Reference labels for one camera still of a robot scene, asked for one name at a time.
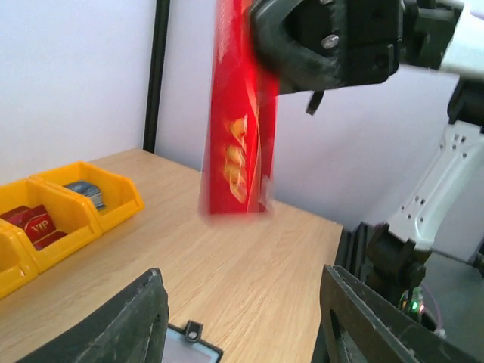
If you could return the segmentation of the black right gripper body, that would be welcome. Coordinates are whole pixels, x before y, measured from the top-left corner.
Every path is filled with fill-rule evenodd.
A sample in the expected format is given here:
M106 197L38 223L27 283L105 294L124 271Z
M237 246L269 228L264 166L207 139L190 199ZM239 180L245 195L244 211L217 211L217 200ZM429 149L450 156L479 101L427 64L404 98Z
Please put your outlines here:
M342 87L383 83L401 64L439 69L461 15L461 3L451 1L346 1L345 5Z

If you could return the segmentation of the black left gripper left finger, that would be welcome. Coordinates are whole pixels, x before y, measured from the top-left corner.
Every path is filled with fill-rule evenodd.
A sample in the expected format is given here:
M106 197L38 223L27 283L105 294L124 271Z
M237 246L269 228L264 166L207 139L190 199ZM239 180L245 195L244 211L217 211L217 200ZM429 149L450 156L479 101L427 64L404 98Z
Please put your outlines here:
M168 319L163 278L158 268L151 268L21 361L161 362Z

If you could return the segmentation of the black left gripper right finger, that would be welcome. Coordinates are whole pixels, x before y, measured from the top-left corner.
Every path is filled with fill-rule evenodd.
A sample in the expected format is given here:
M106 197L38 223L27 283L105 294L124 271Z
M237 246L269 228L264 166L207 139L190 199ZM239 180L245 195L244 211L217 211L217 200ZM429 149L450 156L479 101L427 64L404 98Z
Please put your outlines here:
M341 266L325 265L313 362L478 362Z

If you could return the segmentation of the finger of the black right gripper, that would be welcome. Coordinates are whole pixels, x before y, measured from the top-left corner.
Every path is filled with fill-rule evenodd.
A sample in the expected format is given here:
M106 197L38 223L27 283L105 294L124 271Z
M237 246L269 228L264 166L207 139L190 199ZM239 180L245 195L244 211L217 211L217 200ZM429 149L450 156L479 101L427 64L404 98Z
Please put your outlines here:
M345 1L255 1L250 30L259 62L281 78L283 94L347 86Z

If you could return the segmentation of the black card holder wallet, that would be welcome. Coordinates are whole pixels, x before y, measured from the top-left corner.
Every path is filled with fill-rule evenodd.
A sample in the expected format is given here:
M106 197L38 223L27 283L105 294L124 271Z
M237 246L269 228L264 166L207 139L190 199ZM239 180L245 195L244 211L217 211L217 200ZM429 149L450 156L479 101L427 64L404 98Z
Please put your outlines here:
M168 324L162 363L219 363L224 351L202 338L203 324L189 320L184 327Z

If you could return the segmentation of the red VIP card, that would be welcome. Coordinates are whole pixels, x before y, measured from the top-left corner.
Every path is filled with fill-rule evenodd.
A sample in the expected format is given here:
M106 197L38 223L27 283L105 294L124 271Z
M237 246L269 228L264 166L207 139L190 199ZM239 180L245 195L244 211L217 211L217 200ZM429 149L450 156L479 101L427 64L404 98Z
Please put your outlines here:
M208 220L271 212L278 79L256 60L250 1L219 1L199 209Z

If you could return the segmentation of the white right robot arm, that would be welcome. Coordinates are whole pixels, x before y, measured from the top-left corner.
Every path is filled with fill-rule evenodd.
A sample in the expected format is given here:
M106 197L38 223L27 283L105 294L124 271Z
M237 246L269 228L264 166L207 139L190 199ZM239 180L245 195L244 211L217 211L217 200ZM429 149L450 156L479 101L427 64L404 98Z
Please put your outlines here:
M439 227L483 161L483 15L463 1L254 1L258 62L284 94L385 82L400 65L458 75L436 156L367 246L367 285L420 320L420 283Z

